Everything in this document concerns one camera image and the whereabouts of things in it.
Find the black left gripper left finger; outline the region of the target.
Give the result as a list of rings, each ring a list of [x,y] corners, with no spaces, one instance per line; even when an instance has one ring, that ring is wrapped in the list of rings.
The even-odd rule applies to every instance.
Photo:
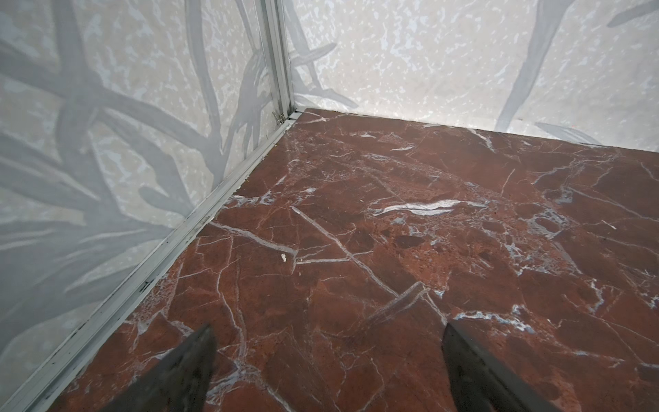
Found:
[[[202,411],[216,357],[209,324],[192,333],[104,411]]]

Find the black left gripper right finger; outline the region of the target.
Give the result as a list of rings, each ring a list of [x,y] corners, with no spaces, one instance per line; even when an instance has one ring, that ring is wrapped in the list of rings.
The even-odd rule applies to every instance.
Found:
[[[442,339],[451,396],[458,411],[556,411],[456,323]]]

